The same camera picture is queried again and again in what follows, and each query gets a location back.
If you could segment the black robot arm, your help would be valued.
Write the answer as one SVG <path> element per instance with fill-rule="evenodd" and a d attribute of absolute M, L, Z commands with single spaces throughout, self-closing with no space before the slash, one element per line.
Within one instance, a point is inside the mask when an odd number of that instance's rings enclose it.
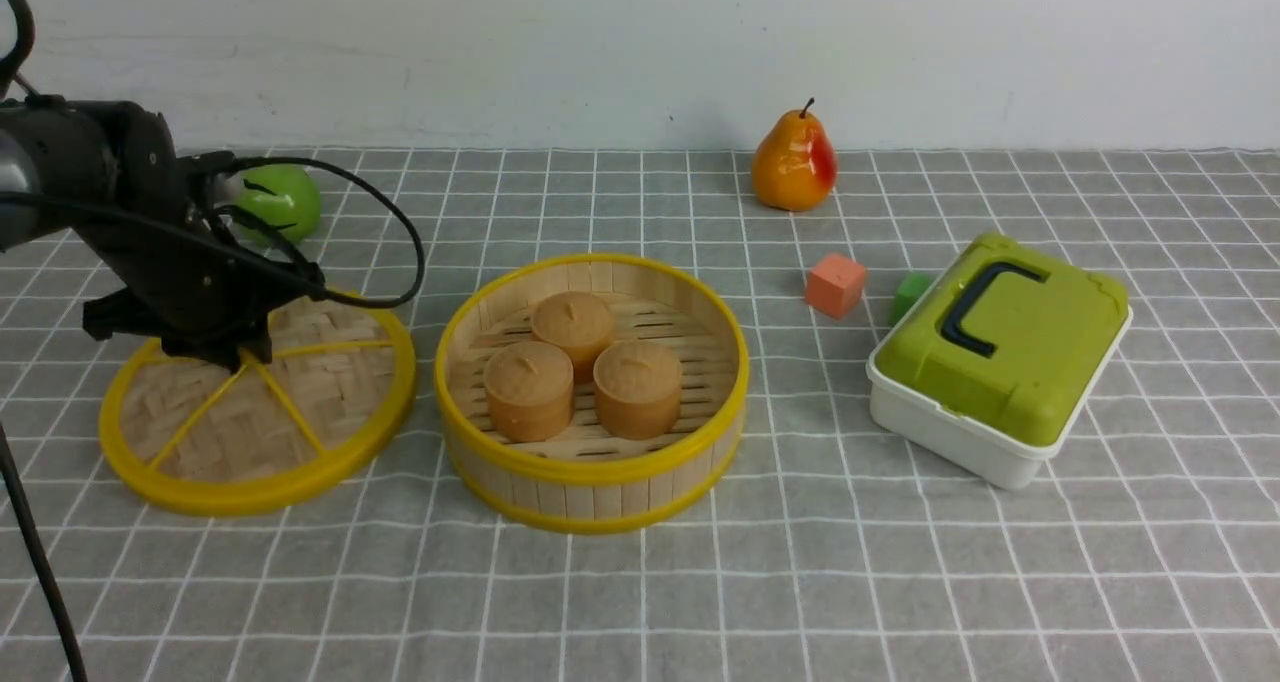
<path fill-rule="evenodd" d="M 169 357 L 228 371 L 243 353 L 269 363 L 268 319 L 320 299 L 324 276 L 296 250 L 269 261 L 236 241 L 224 184 L 234 154 L 178 155 L 168 123 L 124 100 L 29 97 L 3 102 L 3 250 L 70 230 L 122 282 L 87 302 L 95 340 L 152 337 Z"/>

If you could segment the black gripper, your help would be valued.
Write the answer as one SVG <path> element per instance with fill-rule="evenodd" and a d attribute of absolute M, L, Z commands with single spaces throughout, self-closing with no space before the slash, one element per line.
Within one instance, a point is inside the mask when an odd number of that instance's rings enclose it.
<path fill-rule="evenodd" d="M 269 313 L 293 299 L 320 299 L 325 278 L 278 232 L 285 253 L 269 261 L 236 241 L 227 223 L 251 214 L 229 203 L 221 186 L 248 163 L 230 152 L 178 155 L 168 123 L 136 102 L 76 102 L 67 118 L 82 136 L 77 168 L 93 171 L 73 214 L 86 241 L 124 289 L 86 305 L 83 326 L 97 340 L 156 337 L 172 357 L 270 366 Z"/>

